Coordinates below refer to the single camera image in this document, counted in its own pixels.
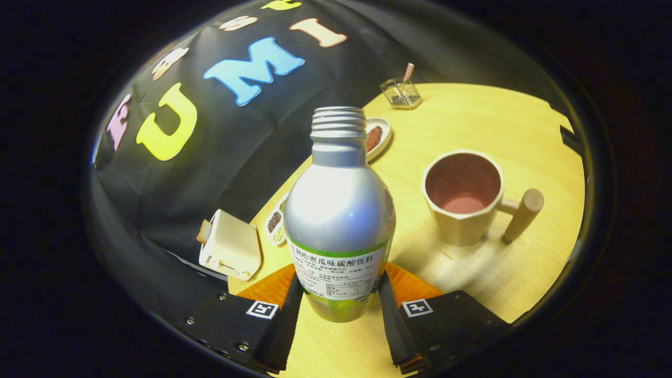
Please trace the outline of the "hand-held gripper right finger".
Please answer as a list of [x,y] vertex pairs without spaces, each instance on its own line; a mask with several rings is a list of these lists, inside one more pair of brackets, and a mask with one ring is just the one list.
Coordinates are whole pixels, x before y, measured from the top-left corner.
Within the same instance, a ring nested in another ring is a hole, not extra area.
[[444,293],[386,264],[377,291],[391,359],[403,375],[439,375],[490,347],[506,321],[463,290]]

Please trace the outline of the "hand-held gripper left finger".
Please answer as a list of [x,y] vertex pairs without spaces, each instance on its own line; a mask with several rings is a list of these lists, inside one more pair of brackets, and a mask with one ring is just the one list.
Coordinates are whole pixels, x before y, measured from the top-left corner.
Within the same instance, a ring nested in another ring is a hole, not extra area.
[[183,318],[183,332],[225,360],[279,373],[287,368],[303,295],[288,264],[236,295],[206,298]]

